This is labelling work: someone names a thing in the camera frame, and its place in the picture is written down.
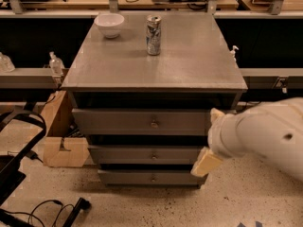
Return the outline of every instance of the clear plastic bottle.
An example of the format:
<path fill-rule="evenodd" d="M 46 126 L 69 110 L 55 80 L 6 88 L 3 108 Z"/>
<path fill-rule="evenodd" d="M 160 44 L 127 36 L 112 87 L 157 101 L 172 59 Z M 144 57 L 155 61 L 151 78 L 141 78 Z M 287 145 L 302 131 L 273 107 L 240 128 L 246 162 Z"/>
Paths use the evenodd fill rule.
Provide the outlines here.
<path fill-rule="evenodd" d="M 15 66 L 10 60 L 10 57 L 0 52 L 0 67 L 4 72 L 11 72 L 15 69 Z"/>
<path fill-rule="evenodd" d="M 55 53 L 49 52 L 50 61 L 49 66 L 56 75 L 63 75 L 62 69 L 64 68 L 63 62 L 60 58 L 56 57 Z"/>

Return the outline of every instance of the silver can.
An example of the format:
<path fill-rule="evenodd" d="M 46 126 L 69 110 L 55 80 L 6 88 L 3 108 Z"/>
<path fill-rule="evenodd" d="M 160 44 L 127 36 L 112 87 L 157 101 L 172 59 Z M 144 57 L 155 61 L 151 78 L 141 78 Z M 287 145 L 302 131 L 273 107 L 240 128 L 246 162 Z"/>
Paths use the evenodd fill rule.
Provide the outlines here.
<path fill-rule="evenodd" d="M 160 54 L 161 46 L 161 17 L 149 15 L 147 17 L 146 43 L 148 53 L 156 56 Z"/>

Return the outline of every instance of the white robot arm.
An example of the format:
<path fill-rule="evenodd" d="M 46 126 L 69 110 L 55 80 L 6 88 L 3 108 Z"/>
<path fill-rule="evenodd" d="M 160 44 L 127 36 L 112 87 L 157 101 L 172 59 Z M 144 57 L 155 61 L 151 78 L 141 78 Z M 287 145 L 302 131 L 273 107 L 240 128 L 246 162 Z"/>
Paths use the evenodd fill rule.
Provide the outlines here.
<path fill-rule="evenodd" d="M 303 97 L 260 104 L 239 114 L 220 113 L 208 132 L 208 144 L 219 159 L 254 152 L 303 182 Z"/>

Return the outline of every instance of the concrete floor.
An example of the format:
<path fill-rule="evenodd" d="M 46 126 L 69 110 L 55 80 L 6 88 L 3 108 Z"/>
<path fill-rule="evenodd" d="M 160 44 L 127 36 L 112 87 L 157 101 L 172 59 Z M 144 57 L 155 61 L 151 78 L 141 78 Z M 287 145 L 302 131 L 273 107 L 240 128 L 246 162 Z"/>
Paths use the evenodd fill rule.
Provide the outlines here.
<path fill-rule="evenodd" d="M 32 129 L 13 122 L 0 133 L 0 154 L 18 151 Z M 34 150 L 43 157 L 44 143 Z M 121 187 L 102 188 L 97 168 L 50 168 L 25 158 L 21 170 L 27 177 L 1 206 L 10 211 L 31 212 L 42 201 L 56 199 L 76 204 L 79 197 L 91 202 L 73 226 L 123 227 L 263 227 L 303 226 L 303 183 L 247 155 L 224 162 L 209 174 L 201 189 Z M 45 226 L 52 223 L 59 205 L 42 205 L 35 215 Z M 60 215 L 62 226 L 70 208 Z M 35 226 L 41 226 L 34 220 Z"/>

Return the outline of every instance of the drawer knob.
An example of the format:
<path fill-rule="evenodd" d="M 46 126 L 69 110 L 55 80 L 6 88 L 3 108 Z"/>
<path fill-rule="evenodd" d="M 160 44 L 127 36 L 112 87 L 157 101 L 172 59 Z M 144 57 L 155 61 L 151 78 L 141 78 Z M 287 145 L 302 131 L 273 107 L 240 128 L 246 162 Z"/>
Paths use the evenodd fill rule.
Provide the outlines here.
<path fill-rule="evenodd" d="M 153 129 L 158 129 L 158 128 L 159 128 L 158 122 L 155 121 L 155 120 L 153 120 L 153 121 L 151 122 L 151 127 L 152 127 Z"/>

